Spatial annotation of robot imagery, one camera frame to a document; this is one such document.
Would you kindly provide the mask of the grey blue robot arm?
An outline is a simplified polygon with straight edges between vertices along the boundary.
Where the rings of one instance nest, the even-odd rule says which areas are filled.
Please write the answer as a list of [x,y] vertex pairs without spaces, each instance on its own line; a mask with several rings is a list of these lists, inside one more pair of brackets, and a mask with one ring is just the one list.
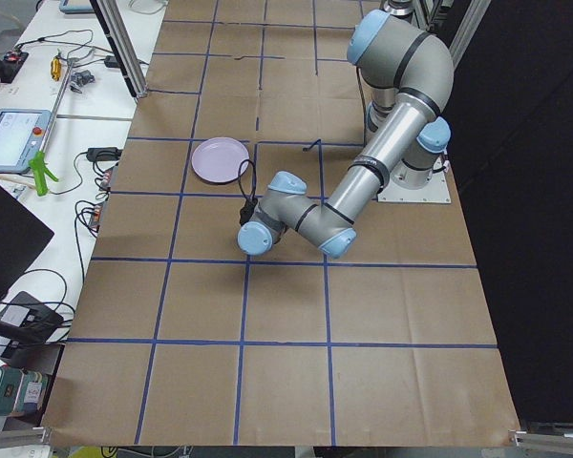
[[237,242],[246,254],[268,252],[292,229],[325,255],[342,257],[356,239],[355,220],[386,187],[423,128],[441,115],[453,89],[446,45],[383,10],[369,12],[355,28],[347,59],[372,88],[396,91],[393,109],[326,202],[314,203],[304,181],[278,172],[239,230]]

